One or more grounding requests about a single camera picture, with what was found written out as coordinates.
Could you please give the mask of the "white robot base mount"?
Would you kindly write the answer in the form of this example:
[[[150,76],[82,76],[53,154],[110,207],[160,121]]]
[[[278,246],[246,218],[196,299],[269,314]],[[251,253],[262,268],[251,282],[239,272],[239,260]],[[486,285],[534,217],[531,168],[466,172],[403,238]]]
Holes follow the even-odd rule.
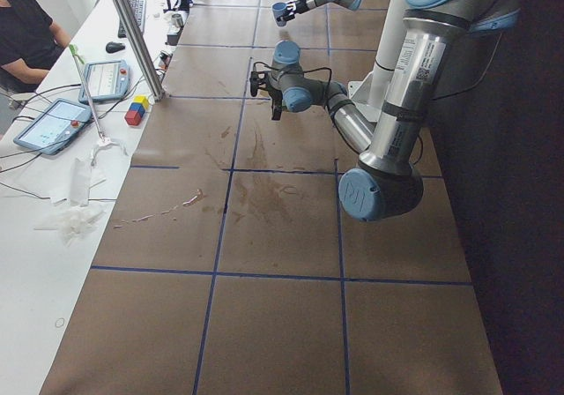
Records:
[[[371,123],[376,123],[380,117],[392,75],[393,70],[385,68],[376,56],[373,70],[362,81],[348,83],[349,99]]]

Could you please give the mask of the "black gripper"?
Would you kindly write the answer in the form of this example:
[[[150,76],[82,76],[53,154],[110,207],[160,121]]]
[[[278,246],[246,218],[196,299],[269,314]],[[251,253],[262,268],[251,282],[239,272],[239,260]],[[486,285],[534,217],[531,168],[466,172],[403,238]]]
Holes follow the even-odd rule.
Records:
[[[271,97],[271,119],[279,121],[283,112],[283,94],[277,89],[269,91]]]
[[[310,10],[308,6],[308,0],[291,0],[286,2],[284,21],[290,21],[295,18],[296,15],[305,13]]]

